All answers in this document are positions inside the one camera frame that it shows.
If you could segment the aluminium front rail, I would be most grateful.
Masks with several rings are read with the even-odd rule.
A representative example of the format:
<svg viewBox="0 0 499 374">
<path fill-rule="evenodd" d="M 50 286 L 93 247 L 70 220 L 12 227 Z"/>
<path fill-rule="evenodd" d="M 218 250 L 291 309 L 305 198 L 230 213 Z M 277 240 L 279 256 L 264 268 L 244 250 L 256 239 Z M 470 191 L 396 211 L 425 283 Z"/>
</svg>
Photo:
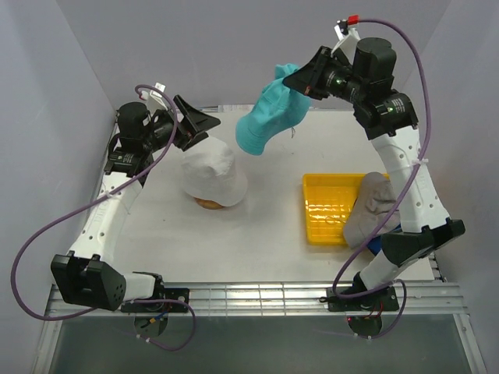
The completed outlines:
<svg viewBox="0 0 499 374">
<path fill-rule="evenodd" d="M 469 310 L 454 283 L 407 281 L 406 315 L 466 314 Z M 347 316 L 330 312 L 319 298 L 324 283 L 173 284 L 189 289 L 189 304 L 197 316 Z"/>
</svg>

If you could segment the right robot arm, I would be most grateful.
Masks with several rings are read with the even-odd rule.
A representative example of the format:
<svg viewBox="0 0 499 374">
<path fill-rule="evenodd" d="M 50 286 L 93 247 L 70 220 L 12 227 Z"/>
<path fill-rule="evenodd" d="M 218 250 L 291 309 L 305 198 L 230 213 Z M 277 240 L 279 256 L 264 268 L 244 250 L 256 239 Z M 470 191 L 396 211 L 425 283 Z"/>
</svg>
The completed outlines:
<svg viewBox="0 0 499 374">
<path fill-rule="evenodd" d="M 321 47 L 283 80 L 286 87 L 313 99 L 334 96 L 352 104 L 398 197 L 400 229 L 381 235 L 380 252 L 339 294 L 361 309 L 377 304 L 380 291 L 407 267 L 465 233 L 463 221 L 451 219 L 434 188 L 412 102 L 392 87 L 396 59 L 389 41 L 368 37 L 357 42 L 353 60 L 340 49 Z"/>
</svg>

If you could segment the white bucket hat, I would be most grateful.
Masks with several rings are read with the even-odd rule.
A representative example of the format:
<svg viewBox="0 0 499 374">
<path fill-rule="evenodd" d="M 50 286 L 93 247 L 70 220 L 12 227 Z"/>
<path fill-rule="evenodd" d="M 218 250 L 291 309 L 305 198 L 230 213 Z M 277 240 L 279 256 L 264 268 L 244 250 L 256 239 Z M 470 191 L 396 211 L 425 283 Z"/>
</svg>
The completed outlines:
<svg viewBox="0 0 499 374">
<path fill-rule="evenodd" d="M 240 203 L 248 181 L 225 142 L 210 136 L 182 155 L 182 189 L 193 198 L 223 207 Z"/>
</svg>

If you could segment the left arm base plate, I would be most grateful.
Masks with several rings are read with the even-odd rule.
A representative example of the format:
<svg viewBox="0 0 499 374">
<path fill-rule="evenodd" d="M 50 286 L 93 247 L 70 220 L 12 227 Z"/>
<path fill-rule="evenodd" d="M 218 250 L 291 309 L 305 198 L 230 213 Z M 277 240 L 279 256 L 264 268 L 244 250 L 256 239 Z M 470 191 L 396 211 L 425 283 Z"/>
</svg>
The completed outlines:
<svg viewBox="0 0 499 374">
<path fill-rule="evenodd" d="M 160 286 L 149 300 L 168 299 L 169 302 L 139 303 L 129 301 L 120 307 L 121 312 L 161 314 L 162 312 L 188 312 L 188 309 L 179 302 L 189 303 L 190 289 L 165 288 Z"/>
</svg>

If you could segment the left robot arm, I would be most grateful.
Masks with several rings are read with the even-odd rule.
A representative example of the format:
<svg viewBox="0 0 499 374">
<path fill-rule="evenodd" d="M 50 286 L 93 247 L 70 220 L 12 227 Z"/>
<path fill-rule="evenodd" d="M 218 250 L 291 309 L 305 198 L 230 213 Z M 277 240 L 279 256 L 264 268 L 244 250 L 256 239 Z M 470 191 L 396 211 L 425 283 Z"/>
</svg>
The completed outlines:
<svg viewBox="0 0 499 374">
<path fill-rule="evenodd" d="M 147 272 L 120 274 L 114 253 L 126 217 L 141 193 L 154 163 L 153 154 L 175 146 L 186 151 L 208 137 L 220 120 L 190 106 L 179 95 L 173 99 L 183 118 L 157 97 L 129 102 L 117 113 L 117 133 L 108 145 L 108 159 L 98 194 L 87 222 L 65 255 L 51 261 L 51 272 L 62 299 L 73 305 L 117 310 L 138 300 L 148 311 L 165 303 L 162 277 Z"/>
</svg>

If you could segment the paper label strip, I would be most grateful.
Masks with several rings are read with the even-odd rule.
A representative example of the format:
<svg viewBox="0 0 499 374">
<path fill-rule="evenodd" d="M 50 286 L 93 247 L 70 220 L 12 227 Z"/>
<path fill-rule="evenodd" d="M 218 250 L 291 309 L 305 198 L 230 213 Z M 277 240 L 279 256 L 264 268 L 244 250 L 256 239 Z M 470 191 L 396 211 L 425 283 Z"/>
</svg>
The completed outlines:
<svg viewBox="0 0 499 374">
<path fill-rule="evenodd" d="M 198 107 L 202 112 L 226 113 L 230 111 L 249 112 L 253 109 L 253 104 L 223 104 L 217 106 Z"/>
</svg>

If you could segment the teal bucket hat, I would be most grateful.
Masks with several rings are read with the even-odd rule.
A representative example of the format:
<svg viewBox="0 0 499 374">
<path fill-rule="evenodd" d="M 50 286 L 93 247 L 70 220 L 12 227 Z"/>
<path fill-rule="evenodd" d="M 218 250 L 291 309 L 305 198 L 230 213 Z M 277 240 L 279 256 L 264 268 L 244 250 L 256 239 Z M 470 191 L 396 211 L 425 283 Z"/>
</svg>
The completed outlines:
<svg viewBox="0 0 499 374">
<path fill-rule="evenodd" d="M 298 125 L 310 108 L 310 99 L 284 85 L 284 78 L 297 72 L 295 64 L 276 65 L 274 80 L 267 84 L 249 114 L 243 115 L 235 128 L 239 148 L 260 156 L 269 140 Z"/>
</svg>

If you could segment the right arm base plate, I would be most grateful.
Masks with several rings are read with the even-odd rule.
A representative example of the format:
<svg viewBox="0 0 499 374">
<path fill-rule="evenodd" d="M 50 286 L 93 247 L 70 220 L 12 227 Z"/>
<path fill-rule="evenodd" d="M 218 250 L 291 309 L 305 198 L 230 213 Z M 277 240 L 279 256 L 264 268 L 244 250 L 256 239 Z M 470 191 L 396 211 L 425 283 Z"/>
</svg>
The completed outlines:
<svg viewBox="0 0 499 374">
<path fill-rule="evenodd" d="M 332 288 L 327 288 L 326 294 L 319 297 L 319 302 L 325 303 L 329 312 L 379 312 L 380 310 L 396 312 L 399 310 L 398 298 L 393 286 L 357 298 L 339 298 Z"/>
</svg>

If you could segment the yellow plastic tray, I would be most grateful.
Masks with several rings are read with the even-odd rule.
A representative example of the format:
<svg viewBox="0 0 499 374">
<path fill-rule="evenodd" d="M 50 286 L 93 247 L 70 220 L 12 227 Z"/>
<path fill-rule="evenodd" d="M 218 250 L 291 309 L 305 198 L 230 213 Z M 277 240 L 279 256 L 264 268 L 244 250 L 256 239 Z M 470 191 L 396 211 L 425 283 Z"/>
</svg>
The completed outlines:
<svg viewBox="0 0 499 374">
<path fill-rule="evenodd" d="M 349 218 L 363 177 L 366 174 L 305 174 L 303 196 L 305 201 L 306 234 L 312 245 L 347 245 L 343 227 Z M 388 224 L 380 222 L 364 242 L 382 228 L 400 223 L 395 217 Z"/>
</svg>

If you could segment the blue hat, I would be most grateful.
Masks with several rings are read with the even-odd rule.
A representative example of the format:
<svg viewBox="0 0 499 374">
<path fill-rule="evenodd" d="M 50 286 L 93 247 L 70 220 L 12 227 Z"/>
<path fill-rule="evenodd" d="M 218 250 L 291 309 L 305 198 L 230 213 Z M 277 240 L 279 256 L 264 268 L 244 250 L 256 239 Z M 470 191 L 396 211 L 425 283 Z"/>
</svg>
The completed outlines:
<svg viewBox="0 0 499 374">
<path fill-rule="evenodd" d="M 376 256 L 382 249 L 381 246 L 381 236 L 386 234 L 386 233 L 392 233 L 396 231 L 400 231 L 402 229 L 402 226 L 398 224 L 397 226 L 394 226 L 392 228 L 386 228 L 382 227 L 380 228 L 375 235 L 372 235 L 370 241 L 367 243 L 366 247 L 367 249 L 374 255 Z"/>
</svg>

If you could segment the grey bucket hat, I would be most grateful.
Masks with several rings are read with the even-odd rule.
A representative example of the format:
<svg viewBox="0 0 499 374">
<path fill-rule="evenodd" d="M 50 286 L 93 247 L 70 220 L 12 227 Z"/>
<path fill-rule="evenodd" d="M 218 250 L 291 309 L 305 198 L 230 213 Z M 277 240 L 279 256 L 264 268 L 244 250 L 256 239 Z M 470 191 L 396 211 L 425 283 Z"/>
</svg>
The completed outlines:
<svg viewBox="0 0 499 374">
<path fill-rule="evenodd" d="M 366 174 L 358 196 L 343 227 L 343 236 L 351 249 L 358 248 L 374 228 L 383 221 L 395 204 L 391 182 L 378 172 Z"/>
</svg>

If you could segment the wooden hat stand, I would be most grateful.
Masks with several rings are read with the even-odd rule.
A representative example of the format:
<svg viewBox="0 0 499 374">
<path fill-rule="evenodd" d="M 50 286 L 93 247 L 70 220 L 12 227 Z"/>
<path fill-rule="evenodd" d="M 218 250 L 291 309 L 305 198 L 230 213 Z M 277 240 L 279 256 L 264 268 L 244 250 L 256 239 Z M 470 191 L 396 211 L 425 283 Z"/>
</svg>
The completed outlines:
<svg viewBox="0 0 499 374">
<path fill-rule="evenodd" d="M 215 201 L 212 201 L 212 200 L 205 200 L 205 199 L 199 199 L 199 198 L 195 198 L 194 200 L 199 206 L 201 206 L 207 210 L 220 210 L 220 209 L 225 208 L 221 204 L 219 204 Z"/>
</svg>

